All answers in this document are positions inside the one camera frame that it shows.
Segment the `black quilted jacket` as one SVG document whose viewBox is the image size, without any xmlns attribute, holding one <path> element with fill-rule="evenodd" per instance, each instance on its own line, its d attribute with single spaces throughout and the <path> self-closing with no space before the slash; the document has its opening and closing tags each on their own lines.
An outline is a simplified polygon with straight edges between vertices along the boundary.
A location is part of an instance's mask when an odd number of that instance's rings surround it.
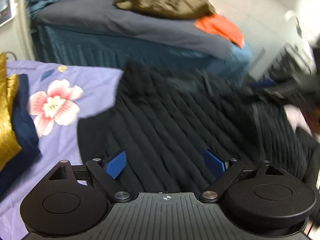
<svg viewBox="0 0 320 240">
<path fill-rule="evenodd" d="M 78 122 L 82 161 L 124 151 L 118 183 L 139 192 L 194 192 L 214 181 L 204 153 L 248 166 L 271 161 L 319 192 L 319 143 L 292 128 L 283 107 L 246 103 L 206 72 L 183 74 L 129 62 L 115 104 Z"/>
</svg>

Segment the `orange cloth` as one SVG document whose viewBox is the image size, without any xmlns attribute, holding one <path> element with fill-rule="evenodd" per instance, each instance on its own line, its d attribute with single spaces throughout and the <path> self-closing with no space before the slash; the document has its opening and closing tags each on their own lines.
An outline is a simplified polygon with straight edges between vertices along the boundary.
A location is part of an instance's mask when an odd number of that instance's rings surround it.
<svg viewBox="0 0 320 240">
<path fill-rule="evenodd" d="M 245 45 L 245 38 L 241 30 L 227 18 L 217 13 L 197 19 L 194 26 L 204 33 L 221 36 L 240 48 Z"/>
</svg>

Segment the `purple floral bed sheet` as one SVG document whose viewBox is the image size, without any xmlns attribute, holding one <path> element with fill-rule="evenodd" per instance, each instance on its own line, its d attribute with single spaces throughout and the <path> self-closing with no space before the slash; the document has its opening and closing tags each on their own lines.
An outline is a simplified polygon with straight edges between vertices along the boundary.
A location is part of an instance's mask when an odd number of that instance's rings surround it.
<svg viewBox="0 0 320 240">
<path fill-rule="evenodd" d="M 27 235 L 20 216 L 20 204 L 58 161 L 68 159 L 73 164 L 81 163 L 77 122 L 113 105 L 122 71 L 26 60 L 9 61 L 7 75 L 14 74 L 28 76 L 27 111 L 39 138 L 41 157 L 1 198 L 1 239 L 22 239 Z"/>
</svg>

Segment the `navy blue folded garment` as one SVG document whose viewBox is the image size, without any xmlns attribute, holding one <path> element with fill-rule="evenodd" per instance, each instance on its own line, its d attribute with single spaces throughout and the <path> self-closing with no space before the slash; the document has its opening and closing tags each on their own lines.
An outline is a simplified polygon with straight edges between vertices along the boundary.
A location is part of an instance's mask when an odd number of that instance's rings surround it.
<svg viewBox="0 0 320 240">
<path fill-rule="evenodd" d="M 26 74 L 18 76 L 19 87 L 13 103 L 12 127 L 21 151 L 1 171 L 1 198 L 11 185 L 40 159 L 39 138 L 34 122 L 27 111 L 29 80 Z"/>
</svg>

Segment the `gold satin cloth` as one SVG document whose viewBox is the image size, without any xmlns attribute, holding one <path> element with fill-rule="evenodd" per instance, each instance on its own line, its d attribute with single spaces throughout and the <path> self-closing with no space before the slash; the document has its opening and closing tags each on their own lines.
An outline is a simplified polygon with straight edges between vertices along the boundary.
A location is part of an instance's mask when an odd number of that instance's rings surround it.
<svg viewBox="0 0 320 240">
<path fill-rule="evenodd" d="M 18 75 L 7 77 L 6 54 L 1 53 L 0 71 L 0 166 L 1 170 L 16 156 L 21 147 L 17 142 L 15 132 L 12 129 L 12 108 L 19 88 Z"/>
</svg>

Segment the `olive green jacket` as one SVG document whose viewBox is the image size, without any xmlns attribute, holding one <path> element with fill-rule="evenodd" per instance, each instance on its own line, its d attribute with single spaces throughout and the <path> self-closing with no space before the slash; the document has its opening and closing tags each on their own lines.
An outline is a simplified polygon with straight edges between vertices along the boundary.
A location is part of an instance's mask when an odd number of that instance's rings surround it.
<svg viewBox="0 0 320 240">
<path fill-rule="evenodd" d="M 121 10 L 171 20 L 195 20 L 215 13 L 208 0 L 113 0 Z"/>
</svg>

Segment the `grey and teal bed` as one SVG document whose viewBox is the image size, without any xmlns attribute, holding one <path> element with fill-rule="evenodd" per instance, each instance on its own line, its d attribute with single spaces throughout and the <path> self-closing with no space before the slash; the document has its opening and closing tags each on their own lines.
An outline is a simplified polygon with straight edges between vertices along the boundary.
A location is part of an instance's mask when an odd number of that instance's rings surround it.
<svg viewBox="0 0 320 240">
<path fill-rule="evenodd" d="M 204 70 L 239 83 L 252 52 L 195 28 L 193 21 L 167 20 L 124 11 L 113 0 L 60 0 L 31 20 L 38 61 L 124 69 L 128 61 L 180 72 Z"/>
</svg>

